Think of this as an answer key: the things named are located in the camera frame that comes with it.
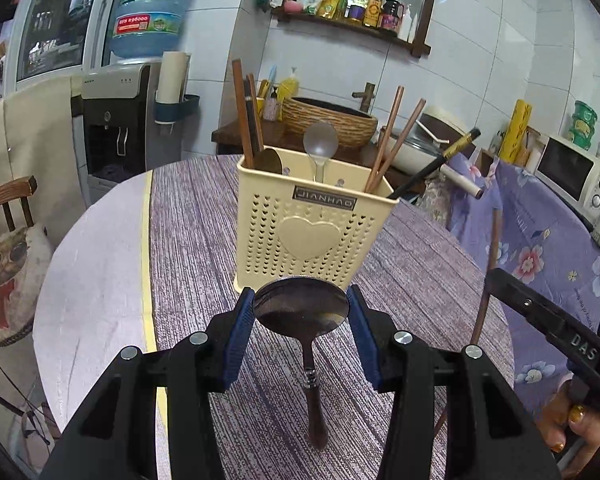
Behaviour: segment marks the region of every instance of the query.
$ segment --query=faucet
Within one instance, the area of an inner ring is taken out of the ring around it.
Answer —
[[[353,92],[351,97],[355,99],[360,99],[362,97],[362,102],[360,103],[360,111],[365,114],[369,113],[369,107],[371,106],[371,99],[376,97],[374,95],[374,90],[376,89],[376,85],[367,82],[365,86],[364,92]]]

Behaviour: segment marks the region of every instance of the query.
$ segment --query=red bow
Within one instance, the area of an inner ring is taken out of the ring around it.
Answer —
[[[13,278],[0,286],[0,328],[9,328],[5,310],[7,307],[7,301],[9,301],[9,296],[13,292],[14,288],[15,280]]]

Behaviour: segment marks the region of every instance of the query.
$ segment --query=wicker basket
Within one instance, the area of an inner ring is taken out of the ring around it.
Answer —
[[[336,129],[340,145],[352,148],[365,146],[378,127],[378,119],[363,112],[305,97],[285,99],[282,120],[287,132],[299,135],[311,124],[327,121]]]

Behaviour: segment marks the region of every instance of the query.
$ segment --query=fingernail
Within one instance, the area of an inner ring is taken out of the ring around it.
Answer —
[[[569,420],[573,424],[578,424],[582,420],[583,416],[584,416],[584,406],[582,406],[580,404],[576,404],[575,406],[573,406],[571,408],[571,411],[569,412]]]

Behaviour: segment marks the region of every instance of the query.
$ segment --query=human hand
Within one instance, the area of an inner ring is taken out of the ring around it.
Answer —
[[[579,404],[572,406],[567,396],[570,383],[566,381],[560,387],[536,421],[544,442],[554,452],[564,449],[564,428],[567,424],[573,433],[583,438],[585,445],[562,472],[562,478],[565,479],[575,478],[600,447],[600,412]]]

